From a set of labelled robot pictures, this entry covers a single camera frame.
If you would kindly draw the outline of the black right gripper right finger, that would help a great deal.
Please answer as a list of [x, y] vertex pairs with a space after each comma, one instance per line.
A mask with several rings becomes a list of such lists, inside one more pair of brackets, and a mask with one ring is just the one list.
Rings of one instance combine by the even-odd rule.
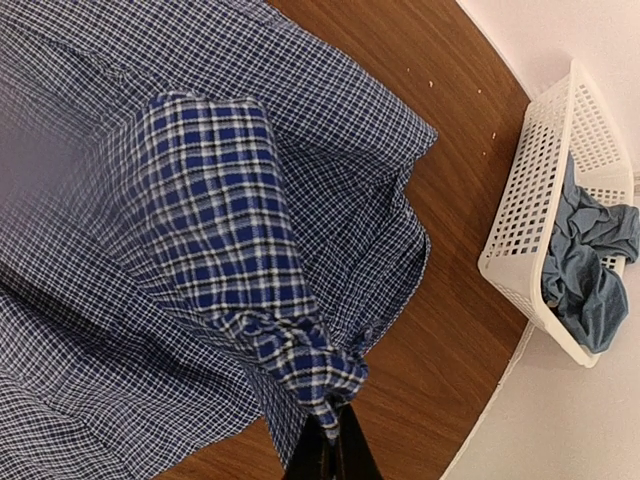
[[340, 433], [335, 443], [335, 478], [383, 480], [366, 437], [350, 404], [340, 410]]

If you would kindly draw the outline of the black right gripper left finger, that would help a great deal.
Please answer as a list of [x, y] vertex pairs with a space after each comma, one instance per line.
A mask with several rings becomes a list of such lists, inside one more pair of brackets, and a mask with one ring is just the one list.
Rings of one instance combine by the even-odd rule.
[[286, 467], [285, 480], [331, 480], [336, 468], [336, 444], [327, 439], [317, 420], [309, 416]]

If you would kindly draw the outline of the blue checked shirt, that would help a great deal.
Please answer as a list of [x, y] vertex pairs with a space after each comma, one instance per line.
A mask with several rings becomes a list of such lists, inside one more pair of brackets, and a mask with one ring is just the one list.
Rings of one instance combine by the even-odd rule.
[[331, 443], [423, 278], [437, 133], [263, 1], [1, 5], [1, 475]]

